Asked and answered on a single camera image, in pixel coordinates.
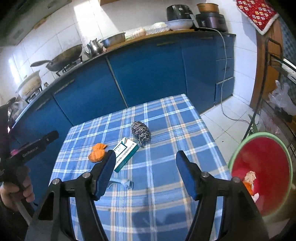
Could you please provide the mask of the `person's left hand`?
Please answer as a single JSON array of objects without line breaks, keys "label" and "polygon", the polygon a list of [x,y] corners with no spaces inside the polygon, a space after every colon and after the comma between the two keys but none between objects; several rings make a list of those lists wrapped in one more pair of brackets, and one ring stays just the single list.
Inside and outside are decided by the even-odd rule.
[{"label": "person's left hand", "polygon": [[15,201],[21,201],[25,199],[26,202],[31,203],[35,200],[35,194],[33,192],[33,186],[31,179],[29,177],[30,168],[23,166],[23,171],[26,173],[26,177],[23,181],[23,191],[20,191],[18,185],[10,182],[4,182],[1,185],[1,199],[5,207],[12,210],[13,212],[18,212],[18,208]]}]

